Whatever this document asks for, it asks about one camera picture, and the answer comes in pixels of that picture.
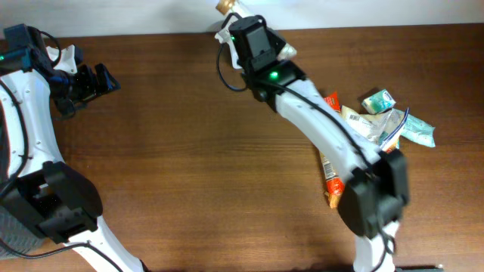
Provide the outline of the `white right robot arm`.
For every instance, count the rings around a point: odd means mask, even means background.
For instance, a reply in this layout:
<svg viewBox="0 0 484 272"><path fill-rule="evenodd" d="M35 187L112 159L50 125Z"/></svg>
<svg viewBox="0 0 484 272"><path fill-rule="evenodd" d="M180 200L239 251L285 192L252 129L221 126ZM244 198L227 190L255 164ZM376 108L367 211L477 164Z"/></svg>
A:
<svg viewBox="0 0 484 272"><path fill-rule="evenodd" d="M396 232L409 203L407 163L351 128L291 60L278 53L285 41L264 17L234 15L225 21L228 44L246 87L293 123L330 161L344 191L337 211L355 234L354 271L395 271Z"/></svg>

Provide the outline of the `orange spaghetti packet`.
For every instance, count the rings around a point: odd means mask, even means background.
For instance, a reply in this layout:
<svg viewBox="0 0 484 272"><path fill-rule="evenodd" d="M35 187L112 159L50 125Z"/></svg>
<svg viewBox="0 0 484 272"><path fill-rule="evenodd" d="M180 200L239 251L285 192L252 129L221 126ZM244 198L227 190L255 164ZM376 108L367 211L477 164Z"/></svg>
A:
<svg viewBox="0 0 484 272"><path fill-rule="evenodd" d="M341 105L336 92L325 97L324 100L333 110L340 114ZM336 209L340 201L340 197L343 194L345 185L343 184L332 162L323 153L320 153L320 157L321 164L323 166L325 195L327 196L328 205L332 209Z"/></svg>

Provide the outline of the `teal wet wipes pack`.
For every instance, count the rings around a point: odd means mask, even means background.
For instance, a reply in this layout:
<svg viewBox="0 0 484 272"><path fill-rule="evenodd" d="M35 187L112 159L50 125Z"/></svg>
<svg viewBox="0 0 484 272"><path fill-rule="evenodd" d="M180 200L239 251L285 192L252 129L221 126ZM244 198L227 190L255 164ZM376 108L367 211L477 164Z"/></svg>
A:
<svg viewBox="0 0 484 272"><path fill-rule="evenodd" d="M417 117L408 115L402 136L416 144L434 148L436 146L433 137L434 131L435 127Z"/></svg>

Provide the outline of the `teal tissue pack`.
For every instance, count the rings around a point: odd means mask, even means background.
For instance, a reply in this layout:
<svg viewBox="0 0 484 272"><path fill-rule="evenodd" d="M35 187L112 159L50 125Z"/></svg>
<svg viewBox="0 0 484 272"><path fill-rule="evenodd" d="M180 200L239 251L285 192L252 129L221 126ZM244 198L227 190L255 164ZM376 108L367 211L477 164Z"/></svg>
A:
<svg viewBox="0 0 484 272"><path fill-rule="evenodd" d="M361 102L361 105L370 114L374 115L393 108L396 105L396 101L386 89L383 89L382 91L378 91L377 93L372 94L370 97L365 98Z"/></svg>

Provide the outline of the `cream chips bag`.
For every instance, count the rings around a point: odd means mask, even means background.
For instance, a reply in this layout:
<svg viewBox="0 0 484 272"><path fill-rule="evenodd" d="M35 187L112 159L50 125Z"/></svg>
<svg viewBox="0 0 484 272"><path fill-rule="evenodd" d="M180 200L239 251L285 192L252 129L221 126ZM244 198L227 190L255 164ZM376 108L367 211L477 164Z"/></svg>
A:
<svg viewBox="0 0 484 272"><path fill-rule="evenodd" d="M371 115L359 114L349 107L342 106L340 115L351 128L386 153L399 148L399 138L408 120L408 110L396 109Z"/></svg>

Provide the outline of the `white tube with gold cap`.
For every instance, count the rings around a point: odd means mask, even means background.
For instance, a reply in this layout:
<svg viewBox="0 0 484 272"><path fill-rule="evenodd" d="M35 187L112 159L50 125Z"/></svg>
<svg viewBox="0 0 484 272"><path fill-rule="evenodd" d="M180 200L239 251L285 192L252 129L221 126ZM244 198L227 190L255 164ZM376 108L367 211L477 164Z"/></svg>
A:
<svg viewBox="0 0 484 272"><path fill-rule="evenodd" d="M221 45L227 45L231 53L232 66L235 69L240 69L237 64L238 55L235 50L234 40L231 37L228 28L229 26L245 17L252 17L255 14L249 10L249 8L238 0L219 0L216 5L216 10L225 16L225 20L222 23L221 29L215 34L215 39L219 41ZM273 29L269 28L269 32L274 33L276 37L282 40L281 43L276 45L276 55L278 60L290 60L296 56L296 49L288 44L282 36L280 36Z"/></svg>

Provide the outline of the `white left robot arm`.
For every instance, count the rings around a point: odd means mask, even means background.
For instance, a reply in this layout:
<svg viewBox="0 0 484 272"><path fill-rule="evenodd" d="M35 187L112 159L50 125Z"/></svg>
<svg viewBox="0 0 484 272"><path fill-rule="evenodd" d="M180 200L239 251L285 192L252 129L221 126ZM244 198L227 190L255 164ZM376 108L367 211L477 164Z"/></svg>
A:
<svg viewBox="0 0 484 272"><path fill-rule="evenodd" d="M1 55L1 257L39 259L50 240L97 271L144 271L107 226L95 185L69 167L51 110L70 119L119 89L103 64L86 66L80 48L47 46L48 34L25 24L4 31Z"/></svg>

